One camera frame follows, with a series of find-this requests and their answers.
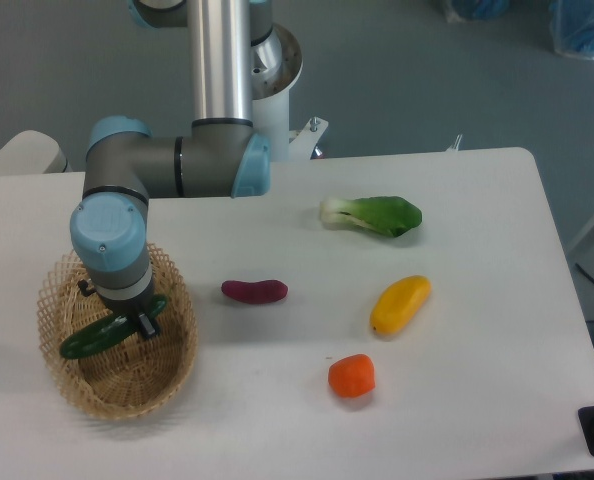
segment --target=toy cucumber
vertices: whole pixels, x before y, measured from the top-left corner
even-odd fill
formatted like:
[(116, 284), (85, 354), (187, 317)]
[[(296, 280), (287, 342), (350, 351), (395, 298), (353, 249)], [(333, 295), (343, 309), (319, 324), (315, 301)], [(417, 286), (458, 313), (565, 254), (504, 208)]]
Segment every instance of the toy cucumber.
[[(153, 295), (146, 312), (148, 318), (154, 319), (167, 303), (165, 295)], [(113, 313), (73, 333), (62, 342), (59, 354), (69, 360), (90, 357), (114, 347), (138, 331), (137, 322)]]

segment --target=silver metal tube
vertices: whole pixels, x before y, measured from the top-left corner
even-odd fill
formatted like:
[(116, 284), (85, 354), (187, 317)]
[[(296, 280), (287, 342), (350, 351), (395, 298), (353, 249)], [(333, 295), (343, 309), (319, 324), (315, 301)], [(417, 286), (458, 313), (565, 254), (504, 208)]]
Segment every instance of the silver metal tube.
[(195, 121), (252, 121), (249, 17), (249, 0), (189, 0)]

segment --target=woven basket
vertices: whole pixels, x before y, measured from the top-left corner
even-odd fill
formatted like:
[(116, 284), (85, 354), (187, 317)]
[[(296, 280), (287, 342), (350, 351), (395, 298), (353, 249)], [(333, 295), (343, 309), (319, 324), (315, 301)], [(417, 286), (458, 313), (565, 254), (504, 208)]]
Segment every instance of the woven basket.
[(197, 347), (197, 326), (184, 279), (161, 249), (148, 245), (155, 292), (168, 297), (157, 317), (161, 334), (151, 340), (132, 335), (100, 354), (79, 360), (59, 355), (69, 335), (110, 313), (97, 295), (84, 297), (77, 282), (88, 274), (71, 252), (44, 280), (39, 292), (40, 349), (61, 395), (100, 419), (120, 420), (152, 412), (188, 378)]

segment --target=white table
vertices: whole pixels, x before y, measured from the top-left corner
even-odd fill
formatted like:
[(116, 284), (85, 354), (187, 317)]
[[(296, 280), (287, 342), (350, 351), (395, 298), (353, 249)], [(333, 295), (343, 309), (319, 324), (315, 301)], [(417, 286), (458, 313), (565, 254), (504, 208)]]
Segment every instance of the white table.
[[(475, 479), (594, 469), (577, 409), (594, 354), (532, 156), (521, 149), (273, 165), (259, 198), (151, 202), (149, 240), (186, 278), (195, 370), (145, 419), (91, 420), (44, 367), (37, 292), (70, 251), (82, 174), (0, 178), (0, 478)], [(399, 239), (327, 230), (327, 195), (401, 195)], [(368, 329), (381, 291), (428, 276), (397, 338)], [(281, 304), (236, 307), (226, 279), (278, 278)], [(354, 353), (377, 388), (352, 403), (328, 367)]]

